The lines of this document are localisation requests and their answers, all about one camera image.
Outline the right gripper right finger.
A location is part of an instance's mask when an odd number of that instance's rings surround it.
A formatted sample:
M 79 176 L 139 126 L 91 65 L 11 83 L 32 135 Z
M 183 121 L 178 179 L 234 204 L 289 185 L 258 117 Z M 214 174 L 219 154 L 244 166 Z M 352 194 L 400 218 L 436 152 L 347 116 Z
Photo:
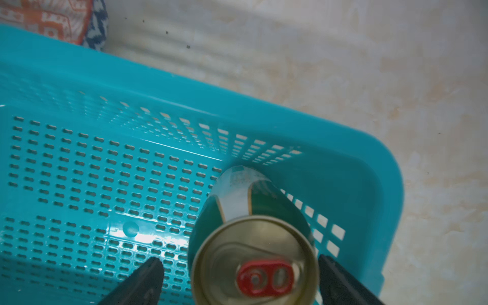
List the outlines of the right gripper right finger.
M 331 256 L 321 254 L 318 258 L 320 271 L 320 295 L 324 304 L 384 305 L 351 273 Z

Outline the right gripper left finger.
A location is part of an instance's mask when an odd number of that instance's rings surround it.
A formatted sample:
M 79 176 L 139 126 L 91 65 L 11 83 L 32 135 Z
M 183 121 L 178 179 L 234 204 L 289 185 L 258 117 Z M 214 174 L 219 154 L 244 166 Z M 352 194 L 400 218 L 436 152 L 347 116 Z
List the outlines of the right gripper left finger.
M 156 305 L 160 300 L 164 267 L 157 257 L 149 258 L 99 302 L 99 305 Z

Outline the brown gold drink can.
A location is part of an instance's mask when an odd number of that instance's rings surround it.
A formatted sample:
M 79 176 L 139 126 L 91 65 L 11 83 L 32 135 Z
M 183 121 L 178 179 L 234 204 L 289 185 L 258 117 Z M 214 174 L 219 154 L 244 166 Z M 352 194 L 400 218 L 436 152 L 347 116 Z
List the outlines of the brown gold drink can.
M 313 304 L 320 279 L 307 220 L 246 166 L 213 186 L 189 239 L 188 268 L 196 304 Z

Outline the teal plastic basket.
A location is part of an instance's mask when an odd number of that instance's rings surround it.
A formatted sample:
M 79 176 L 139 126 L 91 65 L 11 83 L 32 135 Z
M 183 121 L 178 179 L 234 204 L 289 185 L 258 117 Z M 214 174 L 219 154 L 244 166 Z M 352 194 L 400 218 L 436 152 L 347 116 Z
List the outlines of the teal plastic basket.
M 160 304 L 192 304 L 188 240 L 236 165 L 296 206 L 317 254 L 381 292 L 404 190 L 380 141 L 1 27 L 2 304 L 97 304 L 151 257 Z

